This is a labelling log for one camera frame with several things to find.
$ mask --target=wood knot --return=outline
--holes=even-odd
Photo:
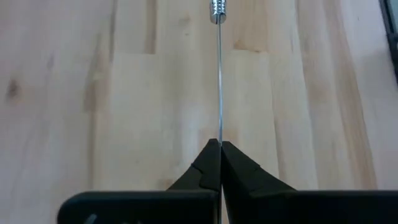
[[[178,20],[178,23],[181,26],[189,25],[190,22],[191,22],[191,17],[190,17],[190,15],[188,13],[186,13],[185,16],[183,16],[181,19]]]
[[[11,79],[8,84],[6,98],[8,100],[13,100],[14,98],[16,98],[19,95],[20,91],[21,91],[21,88],[18,84],[18,81],[16,79]]]

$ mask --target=metal screw thread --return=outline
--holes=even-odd
[[[210,0],[210,20],[222,24],[226,20],[226,0]]]

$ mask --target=thin metal wire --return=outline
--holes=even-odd
[[[221,52],[221,14],[218,14],[217,18],[218,25],[218,35],[217,35],[217,54],[218,54],[218,142],[220,146],[223,145],[223,61]]]

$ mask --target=wooden table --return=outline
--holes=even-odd
[[[297,189],[398,188],[378,0],[229,0],[224,136]],[[166,189],[218,129],[202,0],[0,2],[0,223]]]

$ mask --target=wooden surface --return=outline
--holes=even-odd
[[[397,189],[378,0],[229,0],[224,136],[297,189]],[[0,223],[166,189],[218,129],[208,1],[0,2]]]

